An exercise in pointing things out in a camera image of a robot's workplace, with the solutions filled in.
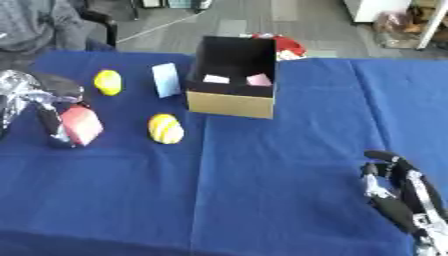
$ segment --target person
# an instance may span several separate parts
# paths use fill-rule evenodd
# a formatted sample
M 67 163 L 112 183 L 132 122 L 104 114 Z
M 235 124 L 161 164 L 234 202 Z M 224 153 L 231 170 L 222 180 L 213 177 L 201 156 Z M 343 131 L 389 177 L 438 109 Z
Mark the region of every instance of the person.
M 86 40 L 83 21 L 67 0 L 0 1 L 0 53 L 83 51 Z

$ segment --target yellow toy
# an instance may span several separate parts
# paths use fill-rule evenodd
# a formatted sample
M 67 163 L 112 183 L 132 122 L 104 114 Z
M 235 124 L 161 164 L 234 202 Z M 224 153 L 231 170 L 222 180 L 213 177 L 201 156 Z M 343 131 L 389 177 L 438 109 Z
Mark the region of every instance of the yellow toy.
M 184 137 L 184 129 L 170 114 L 157 114 L 148 122 L 151 137 L 162 144 L 176 144 Z
M 122 79 L 114 70 L 102 70 L 95 76 L 94 84 L 104 95 L 114 96 L 121 92 Z

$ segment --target cardboard box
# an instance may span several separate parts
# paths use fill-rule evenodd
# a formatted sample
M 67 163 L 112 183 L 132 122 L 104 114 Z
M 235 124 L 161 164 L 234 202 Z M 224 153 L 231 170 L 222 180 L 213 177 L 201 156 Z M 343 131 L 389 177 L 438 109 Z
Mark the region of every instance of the cardboard box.
M 276 44 L 271 39 L 204 37 L 187 77 L 192 112 L 243 117 L 274 117 Z M 265 74 L 272 86 L 251 86 L 247 78 Z M 229 83 L 207 83 L 207 75 Z

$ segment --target robotic hand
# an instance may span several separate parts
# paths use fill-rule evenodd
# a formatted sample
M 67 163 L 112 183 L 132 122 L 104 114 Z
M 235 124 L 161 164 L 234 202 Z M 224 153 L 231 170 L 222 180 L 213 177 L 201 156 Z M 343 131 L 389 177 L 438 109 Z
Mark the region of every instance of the robotic hand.
M 74 148 L 76 143 L 67 135 L 61 118 L 53 106 L 56 102 L 80 104 L 84 88 L 62 77 L 16 70 L 0 72 L 0 138 L 11 123 L 30 104 L 36 105 L 39 118 L 52 142 L 58 146 Z
M 448 215 L 434 186 L 400 156 L 383 151 L 366 151 L 365 156 L 386 162 L 362 167 L 370 204 L 414 237 L 416 255 L 448 255 Z M 388 179 L 396 193 L 381 187 L 377 176 Z

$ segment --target pink block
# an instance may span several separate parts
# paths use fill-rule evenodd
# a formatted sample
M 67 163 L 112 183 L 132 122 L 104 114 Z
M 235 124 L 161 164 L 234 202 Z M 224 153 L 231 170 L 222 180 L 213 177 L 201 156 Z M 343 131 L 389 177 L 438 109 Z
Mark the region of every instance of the pink block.
M 80 106 L 73 106 L 61 115 L 67 134 L 76 143 L 87 146 L 102 131 L 103 125 L 95 112 Z
M 247 78 L 247 83 L 252 86 L 272 86 L 272 82 L 265 74 L 258 74 Z

